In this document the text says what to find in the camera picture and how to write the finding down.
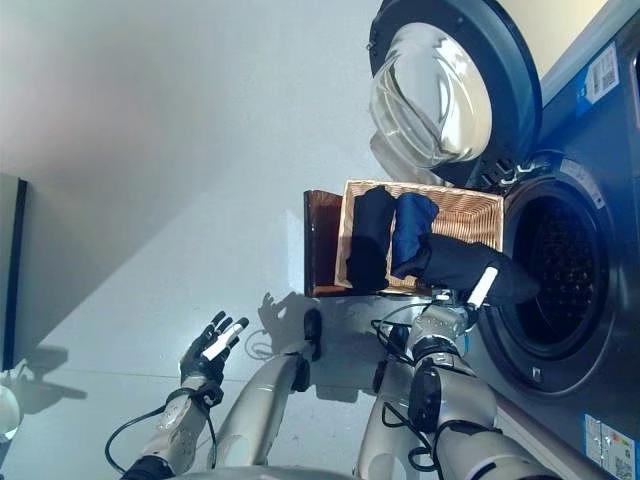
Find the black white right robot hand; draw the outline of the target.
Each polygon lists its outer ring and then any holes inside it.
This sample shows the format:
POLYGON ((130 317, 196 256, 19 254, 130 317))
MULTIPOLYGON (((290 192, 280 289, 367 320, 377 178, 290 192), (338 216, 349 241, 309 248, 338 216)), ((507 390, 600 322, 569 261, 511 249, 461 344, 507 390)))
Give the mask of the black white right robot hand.
POLYGON ((492 266, 487 267, 475 287, 467 299, 467 306, 473 310, 477 310, 483 305, 489 290, 491 289, 495 279, 498 276, 498 269, 492 266))

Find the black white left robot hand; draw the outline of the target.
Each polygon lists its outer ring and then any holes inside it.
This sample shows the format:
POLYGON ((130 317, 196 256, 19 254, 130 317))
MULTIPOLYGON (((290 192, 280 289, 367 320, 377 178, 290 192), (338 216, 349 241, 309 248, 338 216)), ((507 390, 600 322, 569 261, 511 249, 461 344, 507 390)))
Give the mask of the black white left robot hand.
POLYGON ((180 389, 204 396, 210 405, 219 403, 226 361, 248 325, 246 317, 234 320, 224 311, 218 312, 180 360, 180 389))

